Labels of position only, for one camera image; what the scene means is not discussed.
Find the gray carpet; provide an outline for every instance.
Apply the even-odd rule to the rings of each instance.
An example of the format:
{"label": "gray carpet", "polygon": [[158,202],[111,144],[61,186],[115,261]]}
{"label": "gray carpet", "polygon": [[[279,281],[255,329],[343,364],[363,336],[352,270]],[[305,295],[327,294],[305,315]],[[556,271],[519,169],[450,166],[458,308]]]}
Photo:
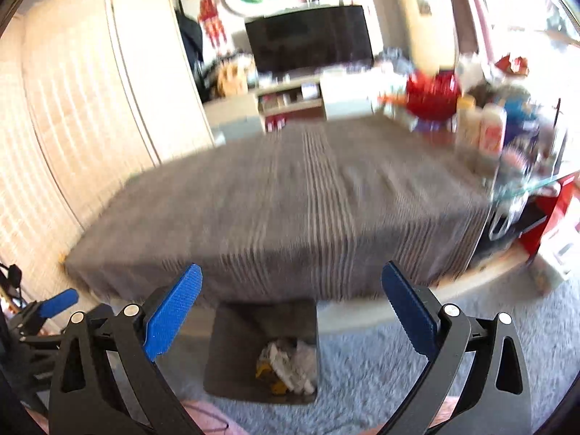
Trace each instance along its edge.
{"label": "gray carpet", "polygon": [[[533,427],[552,413],[580,370],[580,279],[541,298],[526,272],[456,300],[465,313],[492,318],[511,314],[526,356]],[[208,397],[202,375],[208,342],[179,338],[158,361],[179,398],[207,399],[251,435],[349,434],[387,421],[421,373],[426,359],[414,353],[398,322],[321,338],[323,382],[315,404],[288,408]],[[450,395],[459,395],[469,371],[466,357]]]}

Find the black tv screen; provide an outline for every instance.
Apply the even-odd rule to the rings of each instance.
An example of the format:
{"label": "black tv screen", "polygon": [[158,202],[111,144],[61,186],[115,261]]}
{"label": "black tv screen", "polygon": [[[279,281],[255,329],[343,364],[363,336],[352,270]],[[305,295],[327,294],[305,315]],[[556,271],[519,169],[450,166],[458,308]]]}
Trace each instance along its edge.
{"label": "black tv screen", "polygon": [[258,72],[276,75],[339,63],[372,63],[362,6],[302,9],[246,22]]}

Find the bottle with red label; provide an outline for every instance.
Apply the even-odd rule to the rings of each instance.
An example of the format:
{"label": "bottle with red label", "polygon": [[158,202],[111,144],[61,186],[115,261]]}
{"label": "bottle with red label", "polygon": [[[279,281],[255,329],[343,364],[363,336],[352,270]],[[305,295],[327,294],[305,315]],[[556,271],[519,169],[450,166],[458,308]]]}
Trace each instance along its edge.
{"label": "bottle with red label", "polygon": [[504,148],[508,114],[502,103],[488,103],[481,116],[479,149],[489,155],[499,157]]}

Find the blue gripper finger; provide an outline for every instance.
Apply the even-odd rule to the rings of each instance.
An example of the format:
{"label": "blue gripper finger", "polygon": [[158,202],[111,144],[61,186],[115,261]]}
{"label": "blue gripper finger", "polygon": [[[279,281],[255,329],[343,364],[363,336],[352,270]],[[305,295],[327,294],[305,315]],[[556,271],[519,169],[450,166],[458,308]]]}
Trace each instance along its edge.
{"label": "blue gripper finger", "polygon": [[50,319],[62,311],[65,311],[78,302],[78,292],[69,288],[53,298],[43,301],[38,308],[38,316],[43,319]]}
{"label": "blue gripper finger", "polygon": [[383,268],[381,285],[415,351],[434,359],[439,352],[437,324],[392,261]]}
{"label": "blue gripper finger", "polygon": [[145,322],[143,350],[153,361],[169,350],[201,291],[201,268],[191,265]]}

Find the plastic bottle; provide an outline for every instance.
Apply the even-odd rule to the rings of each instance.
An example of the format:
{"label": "plastic bottle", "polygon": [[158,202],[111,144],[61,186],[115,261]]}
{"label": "plastic bottle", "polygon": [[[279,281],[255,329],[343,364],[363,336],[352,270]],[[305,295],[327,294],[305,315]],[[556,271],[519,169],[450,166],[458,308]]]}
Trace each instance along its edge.
{"label": "plastic bottle", "polygon": [[508,113],[502,103],[488,103],[483,108],[479,149],[499,157],[504,148]]}
{"label": "plastic bottle", "polygon": [[475,106],[475,98],[466,95],[457,99],[457,129],[455,139],[458,144],[479,148],[482,110]]}

